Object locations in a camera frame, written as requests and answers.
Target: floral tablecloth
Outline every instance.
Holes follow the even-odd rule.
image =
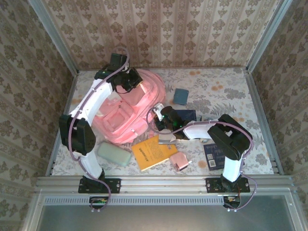
[[[243,168],[246,174],[273,174],[269,154],[267,152],[260,125],[257,120],[248,86],[246,84],[246,70],[237,68],[203,68],[203,69],[150,69],[159,74],[165,82],[167,100],[165,105],[172,105],[175,109],[194,109],[197,117],[216,119],[222,114],[229,114],[245,127],[252,135],[255,143],[253,151],[245,161]],[[96,71],[82,71],[79,73],[76,90],[72,99],[70,111],[73,110],[89,90]],[[173,104],[172,99],[176,88],[189,91],[188,102],[185,106]],[[96,144],[104,138],[96,131]],[[131,151],[131,146],[153,136],[146,132],[135,139],[134,143],[127,143],[121,147]],[[169,161],[156,165],[141,172],[132,153],[130,163],[126,167],[109,163],[97,157],[106,175],[218,175],[222,170],[209,171],[203,145],[199,141],[184,141],[176,144],[177,149],[186,153],[191,164],[182,172],[176,172]],[[52,175],[83,175],[77,162],[74,162],[65,146],[58,150]]]

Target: purple cable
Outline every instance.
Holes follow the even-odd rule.
[[[73,154],[73,149],[72,149],[72,131],[73,131],[74,123],[75,123],[75,121],[76,121],[78,115],[80,114],[80,112],[82,111],[83,107],[86,105],[86,103],[88,102],[88,100],[91,98],[92,94],[93,94],[104,82],[106,82],[106,81],[107,81],[108,79],[110,79],[112,76],[114,76],[114,75],[116,75],[117,73],[119,73],[122,69],[124,69],[124,68],[126,67],[126,65],[128,65],[128,62],[129,62],[129,52],[128,52],[128,50],[127,50],[126,48],[124,48],[124,47],[116,47],[115,49],[119,49],[119,48],[125,50],[125,52],[126,52],[126,54],[127,54],[127,58],[126,58],[125,63],[124,63],[119,69],[117,69],[115,72],[111,73],[107,78],[103,79],[103,80],[102,80],[98,85],[96,85],[96,87],[89,93],[89,95],[86,97],[86,99],[84,100],[84,102],[83,102],[82,105],[80,106],[78,112],[77,112],[77,113],[75,114],[75,116],[73,117],[72,122],[71,122],[71,124],[70,124],[70,126],[69,126],[69,130],[68,130],[68,150],[69,150],[69,153],[70,153],[72,159],[73,159],[74,161],[78,161],[78,163],[79,163],[80,167],[82,168],[82,170],[83,170],[92,180],[95,180],[95,181],[97,181],[97,182],[99,182],[99,183],[102,183],[102,184],[107,188],[107,190],[108,190],[108,200],[107,200],[107,202],[105,203],[105,205],[104,205],[101,209],[104,209],[104,208],[107,206],[107,204],[109,203],[110,198],[111,198],[111,190],[110,190],[109,186],[108,186],[105,182],[103,182],[103,181],[101,181],[101,180],[99,180],[99,179],[96,179],[95,177],[93,177],[91,174],[89,174],[89,173],[87,172],[87,170],[85,169],[85,167],[84,167],[83,164],[81,163],[80,156],[79,156],[78,158],[75,158],[75,156],[74,156],[74,154]]]
[[[155,133],[157,133],[157,134],[161,134],[161,135],[174,134],[174,133],[176,133],[176,132],[182,131],[184,128],[188,128],[188,127],[190,127],[190,126],[193,126],[194,124],[222,124],[222,125],[225,125],[225,126],[228,126],[228,127],[231,127],[231,128],[234,128],[234,129],[240,131],[242,134],[244,134],[244,135],[248,138],[248,140],[250,141],[250,147],[249,147],[248,151],[247,151],[247,152],[243,155],[243,157],[242,157],[241,166],[240,166],[240,174],[241,174],[243,177],[246,177],[247,179],[252,180],[252,181],[255,183],[255,188],[254,188],[254,191],[253,191],[252,195],[250,196],[250,198],[248,199],[248,201],[247,201],[244,205],[242,205],[242,206],[240,206],[240,207],[238,207],[238,208],[234,208],[234,207],[230,206],[230,210],[237,211],[237,210],[239,210],[239,209],[241,209],[241,208],[244,208],[244,207],[252,200],[252,198],[254,197],[255,193],[257,192],[257,182],[256,182],[254,179],[252,179],[251,177],[248,177],[248,176],[244,175],[244,174],[243,174],[243,171],[242,171],[243,164],[244,164],[244,160],[246,159],[246,157],[249,155],[249,153],[252,151],[252,149],[253,149],[253,147],[254,147],[254,142],[253,142],[252,138],[248,135],[248,133],[245,132],[243,129],[239,128],[238,126],[235,126],[235,125],[229,124],[229,123],[225,123],[225,122],[220,122],[220,121],[200,121],[200,122],[197,122],[197,121],[196,121],[196,122],[192,122],[192,123],[190,123],[190,124],[187,124],[187,125],[185,125],[185,126],[179,128],[178,130],[175,130],[175,131],[172,131],[172,132],[168,132],[168,133],[159,132],[159,131],[156,131],[156,130],[151,126],[151,124],[149,123],[149,118],[148,118],[148,117],[149,117],[150,112],[151,112],[153,109],[157,109],[157,108],[156,108],[156,107],[152,107],[152,108],[149,109],[148,113],[146,114],[146,119],[145,119],[145,121],[146,121],[146,123],[148,124],[148,127],[149,127],[152,131],[154,131]]]

